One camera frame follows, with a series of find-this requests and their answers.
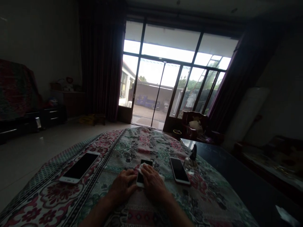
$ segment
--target forearm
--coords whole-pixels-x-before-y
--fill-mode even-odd
[[[79,226],[101,226],[112,209],[110,201],[108,201],[106,197],[102,197]]]
[[[163,206],[173,226],[194,226],[171,193],[165,197]]]

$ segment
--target blanket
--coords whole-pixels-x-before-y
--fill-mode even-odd
[[[58,179],[87,151],[100,157],[77,185]],[[229,183],[201,157],[188,175],[191,187],[174,181],[169,158],[190,150],[170,136],[138,127],[102,133],[55,156],[36,173],[0,214],[0,226],[77,226],[105,196],[124,168],[138,173],[141,159],[165,177],[165,186],[196,226],[257,226]],[[170,226],[165,211],[138,189],[108,216],[105,226]]]

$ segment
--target hand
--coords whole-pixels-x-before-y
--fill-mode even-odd
[[[110,209],[114,209],[121,203],[126,201],[137,189],[137,185],[128,186],[130,182],[135,180],[137,175],[134,170],[122,170],[111,185],[110,190],[104,197],[104,202],[108,204]]]
[[[141,171],[143,173],[146,195],[151,201],[163,203],[165,199],[171,197],[163,180],[152,166],[143,165]]]

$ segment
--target sky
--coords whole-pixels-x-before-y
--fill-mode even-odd
[[[140,42],[125,40],[124,41],[124,51],[131,53],[139,53]],[[144,43],[142,47],[142,54],[173,59],[184,62],[192,62],[194,51],[176,49],[171,47],[164,47],[154,44]],[[206,66],[213,55],[205,53],[197,53],[195,64]],[[231,58],[223,57],[219,68],[227,69]],[[134,74],[137,72],[138,58],[129,55],[123,55],[123,61],[128,65],[128,67],[133,71]],[[163,71],[164,63],[160,61],[153,61],[148,59],[142,59],[140,61],[139,74],[138,76],[144,76],[149,83],[160,84],[161,75]],[[180,65],[166,63],[161,85],[174,87],[179,72]],[[187,78],[190,67],[184,66],[181,72],[182,78]],[[190,80],[202,81],[206,70],[201,68],[193,68]],[[220,81],[224,76],[224,73],[220,73],[218,81]]]

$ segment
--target smartphone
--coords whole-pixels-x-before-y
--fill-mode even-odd
[[[146,163],[146,164],[152,166],[152,161],[141,159],[140,164],[142,164],[142,163]],[[137,186],[140,187],[140,188],[144,188],[143,175],[139,172],[138,172],[138,176],[137,176]]]
[[[59,181],[70,184],[79,183],[81,178],[94,164],[99,155],[100,154],[96,152],[86,152],[82,158],[80,158],[62,177],[60,177]]]
[[[174,178],[177,183],[190,185],[185,169],[180,159],[170,158],[171,168],[173,169]]]

